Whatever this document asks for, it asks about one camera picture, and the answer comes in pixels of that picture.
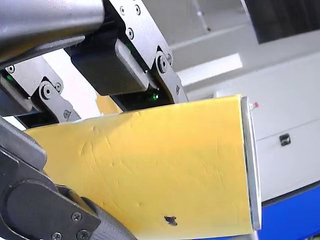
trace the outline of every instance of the cabinet door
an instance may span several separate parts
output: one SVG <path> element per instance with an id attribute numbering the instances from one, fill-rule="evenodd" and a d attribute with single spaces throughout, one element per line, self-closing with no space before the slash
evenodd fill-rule
<path id="1" fill-rule="evenodd" d="M 291 144 L 281 146 L 279 136 Z M 320 180 L 320 120 L 258 140 L 261 197 L 266 201 Z"/>
<path id="2" fill-rule="evenodd" d="M 257 140 L 320 118 L 319 91 L 319 53 L 216 85 L 217 97 L 243 94 L 259 104 L 252 112 Z"/>

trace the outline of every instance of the gray pipe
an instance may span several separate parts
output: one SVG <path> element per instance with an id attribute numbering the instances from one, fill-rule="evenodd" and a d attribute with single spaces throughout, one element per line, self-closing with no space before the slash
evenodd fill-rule
<path id="1" fill-rule="evenodd" d="M 0 65 L 41 45 L 93 32 L 104 17 L 103 0 L 1 0 Z"/>

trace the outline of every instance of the blue panel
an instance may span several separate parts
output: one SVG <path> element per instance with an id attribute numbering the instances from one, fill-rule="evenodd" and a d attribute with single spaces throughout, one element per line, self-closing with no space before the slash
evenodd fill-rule
<path id="1" fill-rule="evenodd" d="M 262 209 L 259 240 L 303 240 L 320 233 L 320 187 Z"/>

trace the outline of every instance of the dark spot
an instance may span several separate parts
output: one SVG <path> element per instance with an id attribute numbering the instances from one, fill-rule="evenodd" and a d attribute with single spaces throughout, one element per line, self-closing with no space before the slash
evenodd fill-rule
<path id="1" fill-rule="evenodd" d="M 176 217 L 175 216 L 165 216 L 164 219 L 170 224 L 171 226 L 177 226 L 178 223 L 176 222 Z"/>

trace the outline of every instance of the yellow sponge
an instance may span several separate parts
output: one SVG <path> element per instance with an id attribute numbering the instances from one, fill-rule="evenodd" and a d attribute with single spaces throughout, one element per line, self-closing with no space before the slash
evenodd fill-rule
<path id="1" fill-rule="evenodd" d="M 91 199 L 139 240 L 249 234 L 241 99 L 168 105 L 27 133 L 46 150 L 44 170 L 56 184 Z"/>

